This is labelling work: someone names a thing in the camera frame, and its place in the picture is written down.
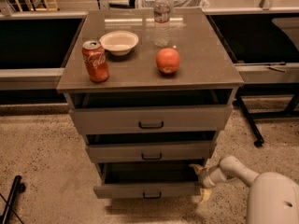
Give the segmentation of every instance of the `speckled floor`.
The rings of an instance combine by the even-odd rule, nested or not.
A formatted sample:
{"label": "speckled floor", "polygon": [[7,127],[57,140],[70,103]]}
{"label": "speckled floor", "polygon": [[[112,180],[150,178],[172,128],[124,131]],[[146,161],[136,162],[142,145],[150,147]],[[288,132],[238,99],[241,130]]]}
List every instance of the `speckled floor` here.
{"label": "speckled floor", "polygon": [[[246,100],[250,110],[282,108],[287,99]],[[98,200],[100,178],[66,105],[0,106],[0,192],[7,197],[15,175],[26,191],[15,210],[26,224],[245,223],[249,189],[241,182],[217,186],[208,203],[199,197],[160,200]],[[299,119],[258,123],[265,144],[255,140],[235,107],[207,166],[234,155],[256,172],[273,171],[299,183]],[[0,201],[0,213],[4,202]],[[11,223],[20,223],[15,217]]]}

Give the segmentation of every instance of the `bowl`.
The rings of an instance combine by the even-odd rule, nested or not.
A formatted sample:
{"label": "bowl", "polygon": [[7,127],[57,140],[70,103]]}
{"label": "bowl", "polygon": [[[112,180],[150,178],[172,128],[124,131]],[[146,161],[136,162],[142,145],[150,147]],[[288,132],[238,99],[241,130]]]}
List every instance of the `bowl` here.
{"label": "bowl", "polygon": [[103,35],[100,42],[105,50],[115,56],[128,54],[138,43],[138,36],[127,31],[116,31]]}

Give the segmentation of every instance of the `white robotic arm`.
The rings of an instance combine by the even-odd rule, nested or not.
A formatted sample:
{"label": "white robotic arm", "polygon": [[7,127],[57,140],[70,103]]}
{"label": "white robotic arm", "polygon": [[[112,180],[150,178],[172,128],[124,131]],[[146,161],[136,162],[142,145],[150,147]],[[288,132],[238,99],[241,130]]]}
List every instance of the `white robotic arm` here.
{"label": "white robotic arm", "polygon": [[196,173],[206,189],[236,178],[247,185],[247,224],[299,224],[299,186],[287,176],[257,174],[233,156],[222,158],[214,167],[197,169]]}

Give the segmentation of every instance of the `clear plastic bottle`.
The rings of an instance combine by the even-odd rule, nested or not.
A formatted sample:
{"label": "clear plastic bottle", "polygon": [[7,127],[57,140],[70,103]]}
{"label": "clear plastic bottle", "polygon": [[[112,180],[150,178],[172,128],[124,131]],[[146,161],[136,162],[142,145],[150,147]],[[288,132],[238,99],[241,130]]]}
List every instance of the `clear plastic bottle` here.
{"label": "clear plastic bottle", "polygon": [[169,42],[169,1],[155,0],[153,11],[155,21],[155,45],[160,48],[165,48]]}

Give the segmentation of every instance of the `soda can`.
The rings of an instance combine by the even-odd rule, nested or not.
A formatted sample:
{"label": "soda can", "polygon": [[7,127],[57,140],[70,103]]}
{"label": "soda can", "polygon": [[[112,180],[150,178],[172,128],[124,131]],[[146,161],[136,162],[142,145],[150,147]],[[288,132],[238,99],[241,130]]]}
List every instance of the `soda can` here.
{"label": "soda can", "polygon": [[105,50],[98,40],[84,42],[82,54],[91,81],[97,83],[108,79],[109,70]]}

